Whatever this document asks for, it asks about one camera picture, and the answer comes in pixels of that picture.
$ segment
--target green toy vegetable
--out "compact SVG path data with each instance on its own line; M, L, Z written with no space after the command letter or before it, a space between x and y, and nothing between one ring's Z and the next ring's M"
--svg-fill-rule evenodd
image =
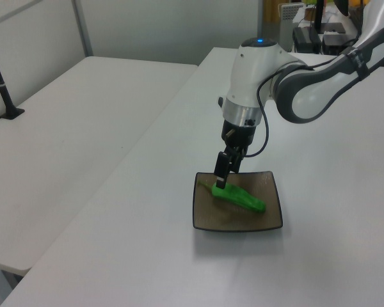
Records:
M266 210L264 201L257 199L236 185L226 183L225 188L220 189L216 187L216 183L214 183L212 187L205 182L198 181L198 183L206 187L214 197L220 198L221 200L229 201L235 205L256 212L264 212Z

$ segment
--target square plate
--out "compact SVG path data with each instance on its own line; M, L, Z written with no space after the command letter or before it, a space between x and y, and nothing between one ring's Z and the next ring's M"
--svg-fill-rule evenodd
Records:
M213 185L212 173L197 173L193 192L193 227L213 232L260 232L283 227L282 209L271 171L230 174L228 183L245 189L266 203L265 213L254 212L214 198L199 181Z

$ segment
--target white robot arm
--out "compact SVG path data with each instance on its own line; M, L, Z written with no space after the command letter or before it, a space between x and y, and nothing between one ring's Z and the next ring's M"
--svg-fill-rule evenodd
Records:
M225 186L230 171L239 171L270 97L286 120L311 122L382 65L384 0L372 0L365 7L359 41L317 69L286 53L272 40L252 38L243 42L232 68L230 89L220 103L226 149L219 153L214 171L217 186Z

